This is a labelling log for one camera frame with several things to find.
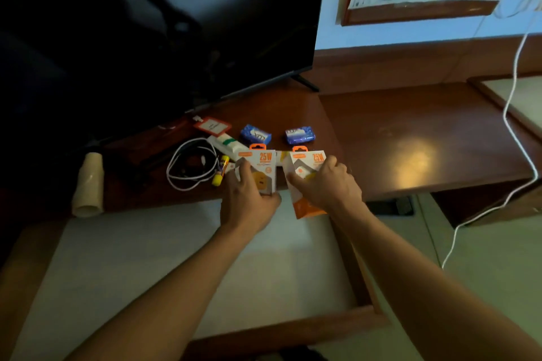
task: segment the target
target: person's arm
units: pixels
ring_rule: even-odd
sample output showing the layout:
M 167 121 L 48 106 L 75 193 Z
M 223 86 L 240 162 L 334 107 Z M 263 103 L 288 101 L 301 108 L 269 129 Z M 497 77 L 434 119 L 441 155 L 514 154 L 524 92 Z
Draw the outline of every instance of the person's arm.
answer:
M 70 361 L 178 361 L 222 278 L 271 220 L 280 195 L 261 196 L 250 173 L 232 171 L 220 208 L 221 226 L 192 257 L 109 320 L 72 352 Z
M 344 164 L 325 160 L 312 180 L 288 176 L 350 238 L 425 361 L 541 360 L 542 348 L 379 221 Z

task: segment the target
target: white power cord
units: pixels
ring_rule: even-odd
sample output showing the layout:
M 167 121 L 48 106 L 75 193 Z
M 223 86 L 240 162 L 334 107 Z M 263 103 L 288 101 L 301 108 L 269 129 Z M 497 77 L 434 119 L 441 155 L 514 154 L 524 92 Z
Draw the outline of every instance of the white power cord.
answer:
M 481 213 L 481 214 L 478 214 L 475 218 L 469 220 L 469 221 L 466 221 L 460 225 L 458 225 L 455 230 L 454 230 L 454 239 L 451 243 L 451 248 L 450 248 L 450 251 L 448 252 L 448 255 L 446 256 L 446 258 L 444 259 L 444 261 L 442 262 L 442 268 L 444 269 L 444 266 L 446 265 L 446 263 L 448 262 L 448 259 L 450 258 L 451 256 L 451 253 L 452 251 L 454 250 L 454 247 L 455 247 L 455 241 L 456 241 L 456 238 L 457 238 L 457 230 L 459 230 L 459 228 L 463 227 L 463 226 L 466 226 L 467 224 L 470 224 L 471 222 L 473 221 L 477 221 L 478 219 L 484 217 L 486 214 L 489 214 L 491 212 L 494 212 L 495 210 L 499 210 L 503 207 L 505 207 L 508 202 L 510 201 L 510 199 L 512 198 L 512 196 L 514 194 L 516 194 L 517 192 L 523 190 L 524 188 L 532 185 L 534 182 L 536 182 L 538 180 L 538 170 L 536 168 L 536 166 L 534 165 L 533 161 L 531 160 L 531 158 L 529 157 L 529 154 L 527 154 L 527 152 L 525 151 L 525 148 L 523 147 L 523 145 L 521 144 L 521 142 L 519 141 L 518 139 L 518 136 L 515 135 L 514 131 L 512 130 L 512 127 L 510 126 L 509 122 L 508 122 L 508 119 L 506 118 L 506 114 L 508 113 L 508 108 L 510 107 L 510 103 L 512 102 L 512 97 L 514 96 L 514 92 L 515 92 L 515 88 L 516 88 L 516 85 L 518 84 L 518 62 L 519 62 L 519 56 L 521 55 L 521 50 L 523 50 L 523 46 L 525 45 L 525 41 L 527 40 L 527 36 L 529 35 L 529 31 L 531 30 L 531 27 L 532 25 L 534 24 L 535 20 L 536 20 L 536 17 L 537 17 L 537 12 L 533 12 L 533 17 L 531 19 L 531 21 L 529 22 L 528 26 L 527 26 L 527 29 L 525 30 L 525 34 L 523 35 L 523 38 L 521 40 L 521 43 L 519 43 L 519 47 L 518 47 L 518 50 L 516 51 L 516 54 L 515 54 L 515 57 L 514 57 L 514 70 L 513 70 L 513 81 L 512 81 L 512 90 L 510 91 L 510 95 L 508 97 L 508 100 L 506 100 L 506 105 L 505 105 L 505 108 L 503 109 L 502 111 L 502 120 L 504 121 L 505 125 L 506 125 L 506 128 L 508 129 L 508 131 L 510 132 L 512 138 L 514 139 L 514 141 L 516 142 L 516 144 L 518 145 L 519 149 L 521 150 L 521 152 L 523 153 L 523 155 L 525 156 L 525 159 L 527 159 L 528 163 L 529 163 L 529 166 L 531 167 L 531 170 L 533 171 L 533 178 L 528 182 L 528 183 L 525 183 L 523 184 L 522 186 L 519 186 L 518 188 L 516 188 L 515 190 L 513 190 L 510 194 L 508 194 L 508 197 L 506 197 L 506 200 L 504 201 L 503 204 L 501 204 L 500 206 L 497 206 L 497 207 L 493 207 L 493 208 L 490 208 L 489 210 L 486 210 L 485 212 Z
M 170 170 L 171 168 L 175 165 L 175 163 L 177 162 L 177 159 L 179 159 L 180 157 L 180 152 L 186 147 L 187 144 L 189 143 L 193 143 L 193 142 L 196 142 L 196 141 L 203 141 L 205 142 L 206 146 L 198 146 L 197 148 L 198 149 L 204 149 L 204 150 L 207 150 L 208 152 L 212 153 L 213 154 L 213 158 L 214 158 L 214 163 L 213 165 L 209 168 L 209 170 L 207 170 L 205 173 L 203 174 L 200 174 L 199 176 L 193 176 L 193 177 L 179 177 L 179 176 L 173 176 L 170 174 Z M 188 191 L 188 190 L 192 190 L 193 188 L 195 188 L 198 184 L 200 184 L 201 182 L 204 182 L 204 181 L 207 181 L 207 180 L 211 180 L 213 178 L 213 172 L 216 170 L 216 168 L 218 167 L 218 164 L 219 164 L 219 161 L 218 161 L 218 156 L 216 154 L 216 150 L 213 146 L 211 146 L 208 142 L 207 142 L 207 139 L 203 138 L 203 137 L 198 137 L 198 138 L 194 138 L 194 139 L 190 139 L 190 140 L 187 140 L 186 142 L 184 142 L 183 144 L 181 144 L 177 150 L 175 150 L 175 153 L 173 153 L 173 156 L 171 157 L 171 160 L 169 162 L 169 164 L 167 165 L 167 168 L 166 168 L 166 178 L 167 178 L 167 181 L 169 181 L 169 183 L 171 184 L 171 186 L 176 189 L 176 190 L 179 190 L 179 191 Z M 187 187 L 187 188 L 182 188 L 182 187 L 177 187 L 175 186 L 175 184 L 173 184 L 173 181 L 171 180 L 191 180 L 191 181 L 195 181 L 194 185 L 193 186 L 190 186 L 190 187 Z

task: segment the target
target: television stand leg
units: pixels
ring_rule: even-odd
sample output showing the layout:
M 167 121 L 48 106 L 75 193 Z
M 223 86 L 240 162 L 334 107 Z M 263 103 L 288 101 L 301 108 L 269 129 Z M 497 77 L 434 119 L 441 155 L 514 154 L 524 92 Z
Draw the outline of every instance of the television stand leg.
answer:
M 304 86 L 308 87 L 312 91 L 318 93 L 320 91 L 320 88 L 316 86 L 315 84 L 312 84 L 307 79 L 305 79 L 303 76 L 300 76 L 298 74 L 295 74 L 292 76 L 292 79 L 294 79 L 296 82 L 303 84 Z

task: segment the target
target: black television screen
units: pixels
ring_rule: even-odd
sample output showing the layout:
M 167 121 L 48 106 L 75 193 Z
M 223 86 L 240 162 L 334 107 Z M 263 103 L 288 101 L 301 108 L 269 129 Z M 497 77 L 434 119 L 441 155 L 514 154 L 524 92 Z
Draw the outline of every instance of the black television screen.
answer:
M 3 133 L 58 156 L 307 70 L 320 4 L 3 0 Z

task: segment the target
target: blue-white wall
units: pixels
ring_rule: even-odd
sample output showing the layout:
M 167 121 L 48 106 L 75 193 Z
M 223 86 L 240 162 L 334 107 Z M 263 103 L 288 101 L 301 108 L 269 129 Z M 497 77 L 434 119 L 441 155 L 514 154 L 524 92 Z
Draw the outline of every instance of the blue-white wall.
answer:
M 519 1 L 502 0 L 503 15 L 510 15 Z M 508 19 L 476 16 L 343 27 L 337 24 L 338 6 L 339 0 L 322 0 L 316 49 L 523 34 L 533 14 L 525 12 Z M 542 33 L 542 12 L 536 15 L 532 32 Z

